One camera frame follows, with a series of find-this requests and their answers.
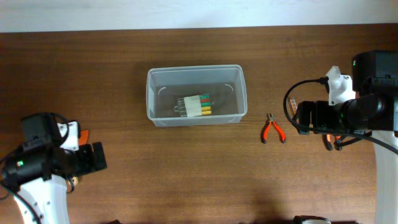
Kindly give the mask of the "clear plastic container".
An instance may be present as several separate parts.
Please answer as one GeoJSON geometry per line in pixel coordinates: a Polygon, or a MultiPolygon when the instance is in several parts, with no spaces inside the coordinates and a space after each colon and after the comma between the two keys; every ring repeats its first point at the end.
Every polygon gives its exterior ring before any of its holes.
{"type": "Polygon", "coordinates": [[[147,74],[147,117],[157,127],[238,123],[248,112],[244,73],[239,65],[153,68],[147,74]],[[180,117],[177,100],[208,94],[211,115],[180,117]]]}

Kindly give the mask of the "orange scraper wooden handle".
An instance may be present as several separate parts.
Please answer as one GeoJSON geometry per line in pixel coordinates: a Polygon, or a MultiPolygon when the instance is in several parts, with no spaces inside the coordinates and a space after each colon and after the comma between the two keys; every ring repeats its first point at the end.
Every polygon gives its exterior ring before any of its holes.
{"type": "MultiPolygon", "coordinates": [[[[81,136],[78,139],[78,145],[82,146],[88,142],[90,131],[88,129],[81,130],[80,134],[81,134],[81,136]]],[[[77,186],[79,184],[80,180],[81,180],[81,177],[79,177],[79,176],[73,177],[72,183],[74,184],[74,186],[77,186]]]]}

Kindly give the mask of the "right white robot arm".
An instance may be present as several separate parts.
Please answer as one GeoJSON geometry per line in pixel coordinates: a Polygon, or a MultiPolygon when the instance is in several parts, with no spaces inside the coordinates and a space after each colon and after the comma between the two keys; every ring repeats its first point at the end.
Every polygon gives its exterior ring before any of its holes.
{"type": "Polygon", "coordinates": [[[317,83],[326,101],[303,101],[287,119],[299,134],[339,136],[341,149],[360,140],[374,144],[377,172],[376,223],[397,223],[397,52],[355,55],[352,74],[333,66],[317,83]]]}

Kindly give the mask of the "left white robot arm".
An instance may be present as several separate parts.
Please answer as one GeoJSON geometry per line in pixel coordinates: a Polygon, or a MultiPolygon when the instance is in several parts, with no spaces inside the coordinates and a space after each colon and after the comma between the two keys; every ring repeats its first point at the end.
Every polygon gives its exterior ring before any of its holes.
{"type": "Polygon", "coordinates": [[[78,121],[57,113],[22,118],[25,141],[1,159],[1,187],[13,195],[24,223],[69,223],[67,194],[78,177],[107,168],[100,142],[78,121]]]}

